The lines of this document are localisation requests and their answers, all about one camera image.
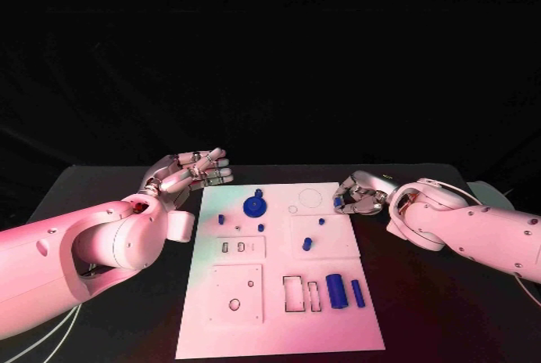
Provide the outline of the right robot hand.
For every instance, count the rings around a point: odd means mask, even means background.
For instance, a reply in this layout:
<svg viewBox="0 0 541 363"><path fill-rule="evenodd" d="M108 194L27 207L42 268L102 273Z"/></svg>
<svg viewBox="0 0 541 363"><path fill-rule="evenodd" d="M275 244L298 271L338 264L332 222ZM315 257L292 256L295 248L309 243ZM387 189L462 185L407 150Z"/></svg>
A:
<svg viewBox="0 0 541 363"><path fill-rule="evenodd" d="M335 190L334 211L373 216L393 201L397 190L399 181L390 175L355 171Z"/></svg>

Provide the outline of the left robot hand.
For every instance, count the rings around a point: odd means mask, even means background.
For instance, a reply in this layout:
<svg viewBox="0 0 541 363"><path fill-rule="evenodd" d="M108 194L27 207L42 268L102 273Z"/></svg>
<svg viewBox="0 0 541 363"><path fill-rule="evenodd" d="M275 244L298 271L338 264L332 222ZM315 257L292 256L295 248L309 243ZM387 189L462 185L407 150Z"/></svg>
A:
<svg viewBox="0 0 541 363"><path fill-rule="evenodd" d="M226 150L167 155L147 170L138 192L164 198L233 181Z"/></svg>

